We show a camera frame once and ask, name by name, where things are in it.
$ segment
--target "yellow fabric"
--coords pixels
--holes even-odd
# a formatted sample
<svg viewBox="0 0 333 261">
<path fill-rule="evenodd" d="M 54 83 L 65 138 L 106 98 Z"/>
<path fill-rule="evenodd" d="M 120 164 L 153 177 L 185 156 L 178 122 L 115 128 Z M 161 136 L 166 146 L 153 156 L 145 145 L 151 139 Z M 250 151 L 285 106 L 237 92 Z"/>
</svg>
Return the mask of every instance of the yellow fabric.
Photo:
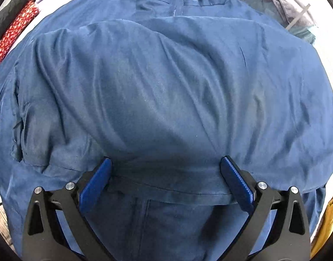
<svg viewBox="0 0 333 261">
<path fill-rule="evenodd" d="M 322 228 L 319 231 L 319 234 L 316 237 L 316 242 L 312 248 L 311 258 L 323 247 L 326 240 L 330 237 L 333 232 L 333 198 L 328 203 L 325 214 L 324 214 L 324 223 Z"/>
</svg>

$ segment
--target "wooden surface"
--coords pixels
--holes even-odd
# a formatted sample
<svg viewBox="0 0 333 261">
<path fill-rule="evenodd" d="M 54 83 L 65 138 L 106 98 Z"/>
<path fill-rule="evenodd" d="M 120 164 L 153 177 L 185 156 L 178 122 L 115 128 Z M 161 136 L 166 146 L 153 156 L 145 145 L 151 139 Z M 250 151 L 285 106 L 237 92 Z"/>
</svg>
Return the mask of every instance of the wooden surface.
<svg viewBox="0 0 333 261">
<path fill-rule="evenodd" d="M 6 243 L 14 250 L 12 239 L 9 234 L 7 216 L 2 205 L 0 205 L 0 234 L 5 239 Z"/>
</svg>

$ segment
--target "blue gripper pad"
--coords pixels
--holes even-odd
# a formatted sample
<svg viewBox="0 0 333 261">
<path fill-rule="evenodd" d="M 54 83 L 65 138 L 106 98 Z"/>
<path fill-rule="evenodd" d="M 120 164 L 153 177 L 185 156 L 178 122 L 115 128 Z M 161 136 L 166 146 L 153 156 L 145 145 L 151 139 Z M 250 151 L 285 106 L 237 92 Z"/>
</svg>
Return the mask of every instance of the blue gripper pad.
<svg viewBox="0 0 333 261">
<path fill-rule="evenodd" d="M 239 174 L 239 168 L 232 164 L 227 157 L 223 157 L 220 163 L 220 171 L 240 208 L 252 214 L 254 194 Z"/>
<path fill-rule="evenodd" d="M 111 171 L 112 162 L 106 158 L 79 195 L 78 208 L 82 214 L 89 212 L 95 205 L 111 177 Z"/>
</svg>

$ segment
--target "metal screw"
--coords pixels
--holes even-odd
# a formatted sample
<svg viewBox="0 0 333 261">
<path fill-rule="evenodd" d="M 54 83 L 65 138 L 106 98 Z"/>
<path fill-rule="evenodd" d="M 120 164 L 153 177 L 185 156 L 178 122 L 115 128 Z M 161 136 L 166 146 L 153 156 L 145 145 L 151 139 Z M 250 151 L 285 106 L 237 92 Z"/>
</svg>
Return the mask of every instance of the metal screw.
<svg viewBox="0 0 333 261">
<path fill-rule="evenodd" d="M 267 188 L 267 184 L 265 182 L 259 182 L 257 185 L 260 189 L 266 189 Z"/>
<path fill-rule="evenodd" d="M 296 194 L 298 193 L 298 188 L 296 186 L 292 186 L 291 191 Z"/>
<path fill-rule="evenodd" d="M 42 188 L 40 186 L 37 186 L 35 188 L 35 193 L 38 194 L 38 193 L 41 193 L 42 192 Z"/>
<path fill-rule="evenodd" d="M 66 189 L 71 190 L 75 187 L 75 183 L 74 182 L 68 182 L 65 187 L 66 187 Z"/>
</svg>

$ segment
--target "navy blue garment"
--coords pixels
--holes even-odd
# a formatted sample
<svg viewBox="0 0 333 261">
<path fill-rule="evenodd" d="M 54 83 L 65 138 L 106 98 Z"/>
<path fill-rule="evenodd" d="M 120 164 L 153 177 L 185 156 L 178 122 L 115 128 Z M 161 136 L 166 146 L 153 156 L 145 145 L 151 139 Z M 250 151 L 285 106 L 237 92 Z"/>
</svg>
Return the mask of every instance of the navy blue garment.
<svg viewBox="0 0 333 261">
<path fill-rule="evenodd" d="M 117 259 L 216 260 L 247 217 L 225 155 L 297 186 L 315 228 L 333 172 L 331 86 L 312 46 L 243 2 L 73 0 L 0 64 L 0 194 L 19 254 L 33 189 L 106 156 L 113 174 L 86 217 Z"/>
</svg>

